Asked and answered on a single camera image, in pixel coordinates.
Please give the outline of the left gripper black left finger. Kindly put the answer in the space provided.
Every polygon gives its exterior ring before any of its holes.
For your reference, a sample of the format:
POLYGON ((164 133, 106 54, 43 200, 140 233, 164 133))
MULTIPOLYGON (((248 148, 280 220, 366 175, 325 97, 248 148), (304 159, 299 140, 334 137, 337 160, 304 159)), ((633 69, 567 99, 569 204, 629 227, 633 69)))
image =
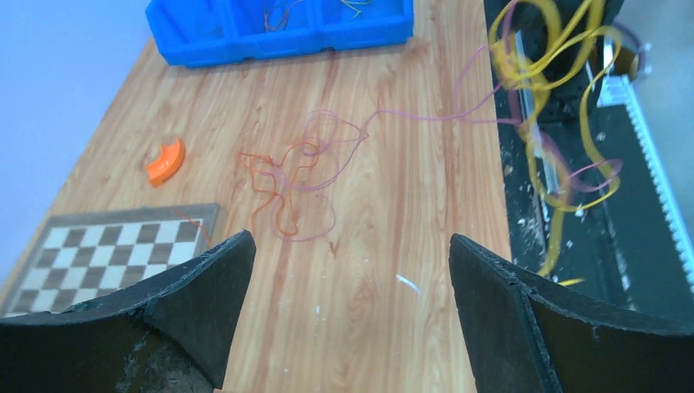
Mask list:
POLYGON ((1 321, 4 392, 211 392, 223 386, 256 245, 201 255, 60 313, 1 321))

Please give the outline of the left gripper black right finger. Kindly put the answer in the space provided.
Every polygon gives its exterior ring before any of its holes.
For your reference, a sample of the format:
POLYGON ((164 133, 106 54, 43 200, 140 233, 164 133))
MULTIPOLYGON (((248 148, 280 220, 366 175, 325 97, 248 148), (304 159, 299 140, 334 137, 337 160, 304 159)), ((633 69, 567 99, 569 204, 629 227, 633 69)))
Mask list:
POLYGON ((596 300, 461 234, 448 265, 477 391, 692 391, 690 323, 596 300))

